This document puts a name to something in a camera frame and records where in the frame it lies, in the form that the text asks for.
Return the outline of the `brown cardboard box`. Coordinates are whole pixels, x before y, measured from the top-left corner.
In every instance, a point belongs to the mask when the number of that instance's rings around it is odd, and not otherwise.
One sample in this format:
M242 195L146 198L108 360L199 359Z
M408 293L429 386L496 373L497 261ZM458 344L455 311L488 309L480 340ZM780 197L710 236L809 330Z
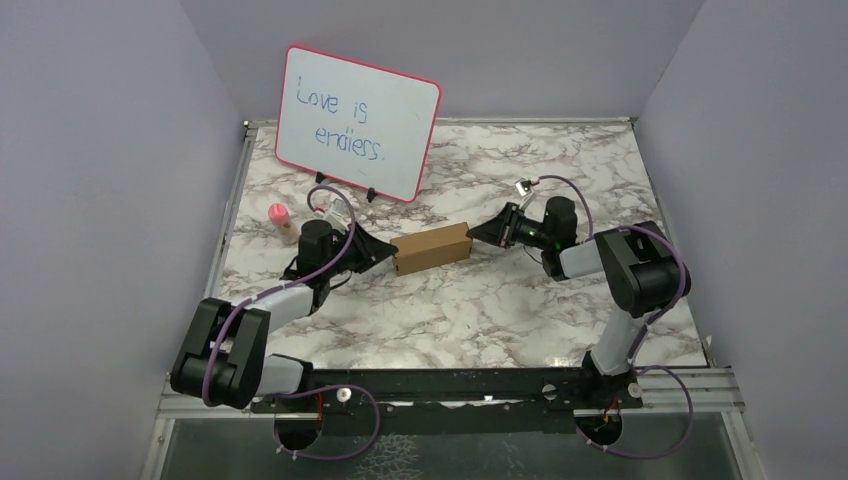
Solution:
M394 238L393 264L398 276L441 267L471 256L469 226L462 222Z

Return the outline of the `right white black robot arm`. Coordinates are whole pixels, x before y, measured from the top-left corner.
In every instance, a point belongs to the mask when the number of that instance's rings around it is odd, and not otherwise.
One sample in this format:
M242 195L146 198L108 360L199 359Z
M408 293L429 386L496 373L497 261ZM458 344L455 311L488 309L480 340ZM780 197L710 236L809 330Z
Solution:
M578 242L575 204L562 196L546 202L539 221L508 202L467 235L503 249L516 244L538 249L545 274L555 281L603 274L615 307L599 341L584 356L575 388L592 407L627 388L649 328L691 289L685 263L655 223L609 229Z

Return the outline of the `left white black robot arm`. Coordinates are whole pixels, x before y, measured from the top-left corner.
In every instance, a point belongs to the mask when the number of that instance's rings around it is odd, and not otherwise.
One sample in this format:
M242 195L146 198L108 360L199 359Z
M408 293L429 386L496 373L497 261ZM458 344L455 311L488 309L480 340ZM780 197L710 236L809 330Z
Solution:
M267 351L269 334L316 313L344 273L365 273L397 253L358 224L310 220L281 282L238 304L214 297L197 306L169 374L172 390L208 407L243 409L277 396L290 410L313 401L310 362Z

